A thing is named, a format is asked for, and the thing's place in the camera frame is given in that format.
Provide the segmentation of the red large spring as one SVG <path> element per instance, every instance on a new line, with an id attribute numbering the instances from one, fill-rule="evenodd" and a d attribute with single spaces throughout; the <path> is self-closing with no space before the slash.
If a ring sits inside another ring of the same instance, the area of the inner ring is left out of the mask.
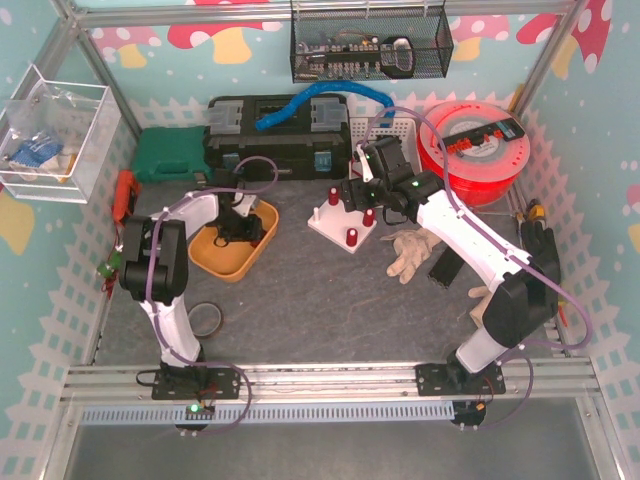
<path id="1" fill-rule="evenodd" d="M 367 209 L 363 213 L 362 225 L 366 228 L 371 228 L 376 222 L 376 212 L 374 209 Z"/>

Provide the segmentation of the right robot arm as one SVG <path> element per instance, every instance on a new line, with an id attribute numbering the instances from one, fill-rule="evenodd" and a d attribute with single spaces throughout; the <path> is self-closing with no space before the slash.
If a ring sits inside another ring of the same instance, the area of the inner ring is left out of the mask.
<path id="1" fill-rule="evenodd" d="M 434 172 L 415 173 L 400 141 L 384 137 L 357 145 L 362 174 L 341 185 L 349 211 L 390 209 L 435 234 L 481 278 L 491 295 L 481 327 L 450 359 L 455 372 L 476 375 L 516 347 L 558 311 L 557 251 L 549 230 L 527 252 L 482 222 Z"/>

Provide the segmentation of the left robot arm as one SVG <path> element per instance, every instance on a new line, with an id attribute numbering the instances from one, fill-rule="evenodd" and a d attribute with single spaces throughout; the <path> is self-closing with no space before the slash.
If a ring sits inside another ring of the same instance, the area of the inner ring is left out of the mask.
<path id="1" fill-rule="evenodd" d="M 149 317 L 162 364 L 178 369 L 217 366 L 202 359 L 201 344 L 188 319 L 187 240 L 229 212 L 246 218 L 256 204 L 255 190 L 196 190 L 154 215 L 133 215 L 126 221 L 120 285 Z"/>

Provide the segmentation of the black aluminium extrusion block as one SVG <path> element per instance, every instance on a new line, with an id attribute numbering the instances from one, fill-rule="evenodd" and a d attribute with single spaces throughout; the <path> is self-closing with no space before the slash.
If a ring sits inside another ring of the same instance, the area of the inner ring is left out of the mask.
<path id="1" fill-rule="evenodd" d="M 450 246 L 442 252 L 429 271 L 429 278 L 442 288 L 449 288 L 464 266 L 464 259 Z"/>

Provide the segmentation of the beige work glove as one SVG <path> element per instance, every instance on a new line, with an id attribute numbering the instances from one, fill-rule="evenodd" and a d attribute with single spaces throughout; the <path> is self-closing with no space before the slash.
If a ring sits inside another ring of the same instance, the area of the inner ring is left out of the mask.
<path id="1" fill-rule="evenodd" d="M 391 242 L 397 256 L 387 267 L 386 274 L 389 277 L 397 277 L 402 285 L 411 281 L 418 268 L 442 242 L 440 237 L 425 228 L 399 230 L 383 236 L 381 240 Z"/>

